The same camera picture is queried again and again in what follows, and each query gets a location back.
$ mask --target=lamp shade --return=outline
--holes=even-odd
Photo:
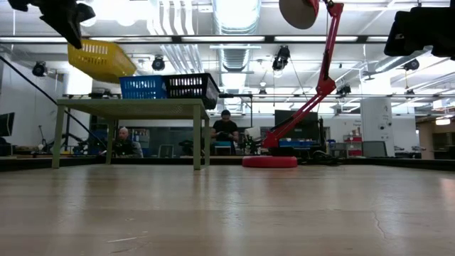
[[[319,0],[279,0],[279,10],[289,25],[308,29],[318,17]]]

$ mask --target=computer monitor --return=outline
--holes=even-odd
[[[289,119],[295,111],[275,110],[275,125]],[[284,138],[291,139],[310,139],[319,141],[318,113],[310,112],[303,118],[291,131],[286,133]]]
[[[14,113],[0,114],[0,137],[13,134]]]

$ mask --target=wooden floor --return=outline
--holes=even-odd
[[[455,173],[77,166],[0,173],[2,255],[454,255]]]

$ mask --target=bald man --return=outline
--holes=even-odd
[[[114,153],[121,158],[143,158],[141,144],[139,142],[132,142],[128,137],[128,129],[125,127],[120,128],[117,139],[112,147]]]

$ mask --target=table leg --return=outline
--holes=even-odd
[[[55,121],[54,147],[52,148],[52,168],[60,167],[60,145],[62,144],[63,118],[65,117],[65,106],[57,107],[57,120]]]
[[[200,105],[193,106],[193,168],[200,170]]]
[[[210,166],[210,119],[204,120],[205,166]]]
[[[106,164],[111,164],[112,145],[114,143],[113,140],[114,140],[114,132],[115,132],[114,120],[109,120],[108,129],[109,129],[109,131],[107,133]]]

